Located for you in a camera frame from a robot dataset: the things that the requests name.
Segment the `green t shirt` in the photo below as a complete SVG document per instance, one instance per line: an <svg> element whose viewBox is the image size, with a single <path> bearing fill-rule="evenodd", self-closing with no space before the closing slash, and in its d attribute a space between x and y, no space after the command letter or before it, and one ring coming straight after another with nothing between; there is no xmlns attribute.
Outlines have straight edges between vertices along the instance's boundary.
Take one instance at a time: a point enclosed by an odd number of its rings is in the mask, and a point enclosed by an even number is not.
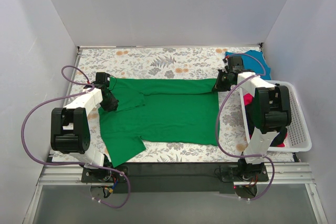
<svg viewBox="0 0 336 224"><path fill-rule="evenodd" d="M145 150L145 141L216 146L215 79L118 79L116 111L99 108L100 134L113 166Z"/></svg>

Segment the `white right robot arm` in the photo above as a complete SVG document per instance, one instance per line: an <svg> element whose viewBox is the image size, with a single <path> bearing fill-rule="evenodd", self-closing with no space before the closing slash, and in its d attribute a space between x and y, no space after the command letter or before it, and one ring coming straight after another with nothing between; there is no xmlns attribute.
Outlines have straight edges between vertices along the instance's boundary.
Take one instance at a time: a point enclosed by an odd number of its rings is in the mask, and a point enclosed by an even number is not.
<svg viewBox="0 0 336 224"><path fill-rule="evenodd" d="M214 92L232 94L240 88L252 97L250 104L244 105L250 141L246 149L237 155L237 163L228 169L231 178L256 180L266 174L265 163L270 146L282 143L291 124L289 90L286 86L271 84L244 67L241 54L226 56L225 68L218 71Z"/></svg>

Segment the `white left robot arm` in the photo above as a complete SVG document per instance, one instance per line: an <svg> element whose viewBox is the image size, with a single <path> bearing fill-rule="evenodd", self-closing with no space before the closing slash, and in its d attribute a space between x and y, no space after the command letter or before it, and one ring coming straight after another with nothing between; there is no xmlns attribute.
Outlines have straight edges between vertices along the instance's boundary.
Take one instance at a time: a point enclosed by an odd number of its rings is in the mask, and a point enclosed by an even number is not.
<svg viewBox="0 0 336 224"><path fill-rule="evenodd" d="M90 145L88 115L97 106L105 112L117 110L119 101L109 89L110 78L106 72L97 72L93 84L83 89L84 94L51 112L51 148L74 157L88 169L87 176L100 182L111 179L111 163L105 154Z"/></svg>

